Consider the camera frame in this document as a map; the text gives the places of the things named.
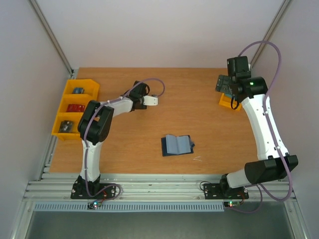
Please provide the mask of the blue card holder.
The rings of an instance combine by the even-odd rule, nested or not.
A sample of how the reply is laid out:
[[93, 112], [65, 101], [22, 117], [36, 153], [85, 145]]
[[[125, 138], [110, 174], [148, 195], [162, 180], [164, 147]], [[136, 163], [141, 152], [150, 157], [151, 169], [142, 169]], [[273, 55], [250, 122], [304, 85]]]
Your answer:
[[175, 136], [167, 134], [161, 139], [162, 156], [178, 156], [185, 154], [193, 154], [194, 142], [190, 135]]

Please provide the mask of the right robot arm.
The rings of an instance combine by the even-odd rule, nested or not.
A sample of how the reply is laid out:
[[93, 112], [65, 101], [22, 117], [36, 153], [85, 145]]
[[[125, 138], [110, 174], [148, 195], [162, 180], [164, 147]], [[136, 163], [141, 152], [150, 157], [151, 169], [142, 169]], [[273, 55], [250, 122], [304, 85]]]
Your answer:
[[216, 91], [232, 96], [231, 102], [241, 104], [251, 124], [257, 146], [258, 161], [248, 162], [244, 168], [225, 174], [220, 180], [220, 193], [225, 198], [236, 195], [245, 186], [291, 178], [298, 165], [281, 140], [276, 127], [268, 87], [262, 77], [252, 77], [246, 56], [227, 59], [227, 75], [219, 75]]

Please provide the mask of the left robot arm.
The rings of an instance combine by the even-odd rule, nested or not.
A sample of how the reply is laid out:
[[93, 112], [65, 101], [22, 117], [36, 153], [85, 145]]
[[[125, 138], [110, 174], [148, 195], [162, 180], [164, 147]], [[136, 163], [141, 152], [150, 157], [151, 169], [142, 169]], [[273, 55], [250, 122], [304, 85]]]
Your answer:
[[165, 92], [162, 80], [149, 78], [135, 81], [132, 88], [113, 100], [99, 102], [91, 100], [78, 124], [78, 132], [83, 145], [82, 169], [72, 186], [71, 199], [113, 199], [107, 195], [107, 189], [116, 185], [100, 183], [100, 155], [106, 140], [112, 119], [135, 110], [145, 110], [148, 106], [158, 105], [158, 97]]

